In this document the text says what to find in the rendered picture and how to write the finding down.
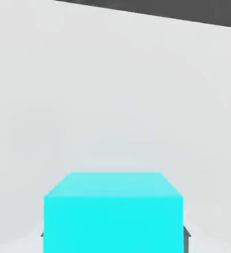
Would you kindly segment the small cyan cube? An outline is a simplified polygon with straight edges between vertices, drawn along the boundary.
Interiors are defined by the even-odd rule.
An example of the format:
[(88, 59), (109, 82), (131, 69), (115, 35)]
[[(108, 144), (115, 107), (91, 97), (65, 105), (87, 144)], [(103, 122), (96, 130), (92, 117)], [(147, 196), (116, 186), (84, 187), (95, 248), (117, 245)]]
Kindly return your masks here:
[(183, 197), (159, 172), (71, 172), (43, 227), (43, 253), (184, 253)]

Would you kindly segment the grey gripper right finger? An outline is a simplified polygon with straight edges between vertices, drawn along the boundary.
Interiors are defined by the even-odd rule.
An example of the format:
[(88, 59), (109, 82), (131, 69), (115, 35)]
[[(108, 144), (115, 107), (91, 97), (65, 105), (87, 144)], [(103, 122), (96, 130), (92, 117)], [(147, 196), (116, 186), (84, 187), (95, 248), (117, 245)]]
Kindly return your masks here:
[(202, 234), (196, 226), (184, 225), (184, 253), (202, 253)]

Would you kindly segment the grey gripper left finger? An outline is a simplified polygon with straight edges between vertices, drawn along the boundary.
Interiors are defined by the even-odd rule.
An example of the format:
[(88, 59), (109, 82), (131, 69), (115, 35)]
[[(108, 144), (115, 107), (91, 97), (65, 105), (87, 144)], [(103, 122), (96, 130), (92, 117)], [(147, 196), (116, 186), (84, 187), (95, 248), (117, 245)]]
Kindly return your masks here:
[(29, 253), (43, 253), (43, 233), (34, 230), (29, 237)]

